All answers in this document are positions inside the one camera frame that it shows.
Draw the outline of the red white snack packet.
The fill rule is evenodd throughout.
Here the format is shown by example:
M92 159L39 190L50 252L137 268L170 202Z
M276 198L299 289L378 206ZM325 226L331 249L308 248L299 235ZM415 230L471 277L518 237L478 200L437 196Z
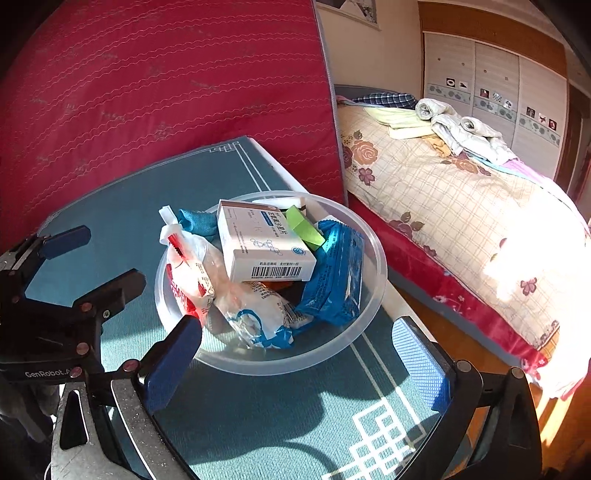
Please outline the red white snack packet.
M209 243L183 229L169 205L158 211L164 226L159 242L166 247L165 273L183 314L205 326L214 300L214 288L204 266Z

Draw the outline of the green tile with blue dots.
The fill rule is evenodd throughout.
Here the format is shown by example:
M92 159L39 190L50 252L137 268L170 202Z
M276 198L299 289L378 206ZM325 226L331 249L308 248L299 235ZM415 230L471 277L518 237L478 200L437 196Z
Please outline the green tile with blue dots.
M304 241L304 244L311 251L317 251L325 243L325 237L322 236L322 233L308 221L307 216L297 207L290 206L284 212L284 216L286 216L287 225L290 226L290 229Z

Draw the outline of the teal table mat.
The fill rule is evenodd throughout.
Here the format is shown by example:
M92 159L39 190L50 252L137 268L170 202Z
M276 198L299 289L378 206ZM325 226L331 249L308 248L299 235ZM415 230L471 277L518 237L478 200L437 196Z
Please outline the teal table mat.
M162 206L205 210L221 199L297 188L247 140L149 167L42 223L44 234L85 225L91 239L47 262L28 292L67 305L132 268L153 283L164 251ZM393 479L439 417L394 351L393 320L381 310L352 346L297 373L239 376L193 362L157 420L202 479Z

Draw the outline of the teal blue cloth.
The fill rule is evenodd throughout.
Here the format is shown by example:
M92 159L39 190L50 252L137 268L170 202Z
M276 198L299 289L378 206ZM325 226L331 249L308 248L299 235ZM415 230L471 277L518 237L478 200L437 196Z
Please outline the teal blue cloth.
M183 230L204 237L208 242L212 243L218 238L217 217L215 213L179 209L178 221Z

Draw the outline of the white blue snack bag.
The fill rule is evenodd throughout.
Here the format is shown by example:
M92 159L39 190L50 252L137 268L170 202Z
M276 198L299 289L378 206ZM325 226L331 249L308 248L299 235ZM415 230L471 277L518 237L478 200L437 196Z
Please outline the white blue snack bag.
M249 348L287 349L294 335L314 323L310 315L263 283L232 282L223 262L207 262L205 269L214 288L214 305L238 338Z

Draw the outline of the white medicine box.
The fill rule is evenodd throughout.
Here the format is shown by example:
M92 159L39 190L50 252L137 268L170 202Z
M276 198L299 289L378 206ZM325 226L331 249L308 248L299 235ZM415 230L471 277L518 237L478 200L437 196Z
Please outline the white medicine box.
M274 206L221 200L217 229L233 282L308 281L314 273L315 255Z

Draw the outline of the red quilted mattress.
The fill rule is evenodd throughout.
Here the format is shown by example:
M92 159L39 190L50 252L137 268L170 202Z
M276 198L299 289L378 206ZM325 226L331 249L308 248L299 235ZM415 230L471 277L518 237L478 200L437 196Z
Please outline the red quilted mattress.
M1 77L1 244L166 158L255 139L345 202L311 1L65 1Z

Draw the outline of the clear plastic bowl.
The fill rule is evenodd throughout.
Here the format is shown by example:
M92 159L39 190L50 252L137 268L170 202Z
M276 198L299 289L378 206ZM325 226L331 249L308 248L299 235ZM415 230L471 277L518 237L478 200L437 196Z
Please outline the clear plastic bowl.
M160 209L165 250L154 298L163 327L202 327L197 359L239 375L303 370L370 325L388 281L383 246L355 212L327 198L263 191L211 210L213 241Z

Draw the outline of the floral checked bed quilt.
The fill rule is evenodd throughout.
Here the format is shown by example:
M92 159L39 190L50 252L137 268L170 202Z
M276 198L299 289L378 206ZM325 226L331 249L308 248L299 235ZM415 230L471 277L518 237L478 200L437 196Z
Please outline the floral checked bed quilt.
M391 266L475 325L552 397L590 361L590 230L552 181L397 139L390 109L339 105L346 189Z

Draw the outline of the blue foil packet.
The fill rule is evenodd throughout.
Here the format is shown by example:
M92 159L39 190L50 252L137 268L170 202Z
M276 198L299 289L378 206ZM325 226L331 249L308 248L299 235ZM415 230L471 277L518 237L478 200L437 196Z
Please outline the blue foil packet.
M330 218L318 222L318 229L325 243L315 251L314 273L295 310L320 322L346 326L360 315L365 239Z

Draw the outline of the pile of white clothes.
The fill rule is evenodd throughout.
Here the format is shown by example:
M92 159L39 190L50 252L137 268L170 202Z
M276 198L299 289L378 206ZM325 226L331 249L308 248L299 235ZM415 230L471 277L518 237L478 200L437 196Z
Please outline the pile of white clothes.
M518 156L510 149L503 135L481 120L461 116L449 104L431 98L418 101L417 116L431 128L455 155L475 155L493 165L503 165Z

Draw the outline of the folded light green blanket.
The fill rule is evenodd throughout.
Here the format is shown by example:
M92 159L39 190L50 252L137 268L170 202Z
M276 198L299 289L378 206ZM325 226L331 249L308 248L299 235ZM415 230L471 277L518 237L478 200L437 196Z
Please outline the folded light green blanket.
M415 110L392 107L365 107L365 111L380 124L389 128L396 140L420 138L434 133L431 123L418 117Z

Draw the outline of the dark plaid pillow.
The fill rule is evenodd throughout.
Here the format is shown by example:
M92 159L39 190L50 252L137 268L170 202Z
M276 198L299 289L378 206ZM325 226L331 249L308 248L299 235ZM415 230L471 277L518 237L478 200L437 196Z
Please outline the dark plaid pillow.
M409 93L400 92L373 92L353 98L353 102L366 105L378 105L388 108L401 108L414 110L418 100Z

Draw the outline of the white sliding door wardrobe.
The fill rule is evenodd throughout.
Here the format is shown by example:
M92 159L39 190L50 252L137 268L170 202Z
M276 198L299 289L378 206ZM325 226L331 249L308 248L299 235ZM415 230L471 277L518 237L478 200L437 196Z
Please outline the white sliding door wardrobe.
M422 1L419 16L425 96L488 124L526 165L555 177L569 103L563 44L459 1Z

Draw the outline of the framed wedding photo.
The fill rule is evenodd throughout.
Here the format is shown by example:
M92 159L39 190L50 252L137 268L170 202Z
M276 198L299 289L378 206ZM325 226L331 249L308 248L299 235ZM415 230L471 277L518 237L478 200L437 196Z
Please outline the framed wedding photo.
M375 0L315 0L318 8L331 11L363 25L379 28Z

